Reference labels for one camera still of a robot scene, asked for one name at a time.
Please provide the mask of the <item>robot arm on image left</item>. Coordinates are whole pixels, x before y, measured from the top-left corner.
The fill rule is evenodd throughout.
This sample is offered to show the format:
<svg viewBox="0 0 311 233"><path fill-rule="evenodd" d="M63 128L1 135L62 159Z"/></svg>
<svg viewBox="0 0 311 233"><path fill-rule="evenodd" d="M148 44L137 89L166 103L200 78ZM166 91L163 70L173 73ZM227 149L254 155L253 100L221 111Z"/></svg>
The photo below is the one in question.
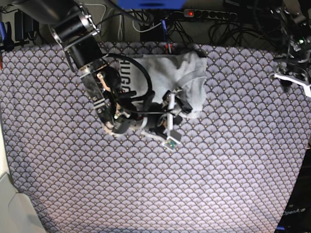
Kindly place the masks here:
<svg viewBox="0 0 311 233"><path fill-rule="evenodd" d="M82 72L81 80L108 134L121 135L130 128L146 128L169 135L179 114L191 112L190 104L172 91L164 94L162 104L155 103L147 70L133 58L109 53L108 58L135 66L147 82L147 89L141 96L136 91L125 91L120 73L104 60L105 55L96 40L100 30L82 4L74 0L13 0L11 4L49 26L69 67Z"/></svg>

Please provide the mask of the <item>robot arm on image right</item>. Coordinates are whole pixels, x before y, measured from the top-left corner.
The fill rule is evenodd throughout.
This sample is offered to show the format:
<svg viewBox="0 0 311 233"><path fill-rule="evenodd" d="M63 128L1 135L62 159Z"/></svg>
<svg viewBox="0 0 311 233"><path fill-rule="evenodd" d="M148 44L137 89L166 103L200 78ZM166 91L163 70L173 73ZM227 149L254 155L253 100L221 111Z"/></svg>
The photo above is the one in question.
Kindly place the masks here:
<svg viewBox="0 0 311 233"><path fill-rule="evenodd" d="M275 57L278 63L274 77L280 80L284 92L292 84L303 88L311 96L311 2L309 0L284 0L275 9L281 21L286 48Z"/></svg>

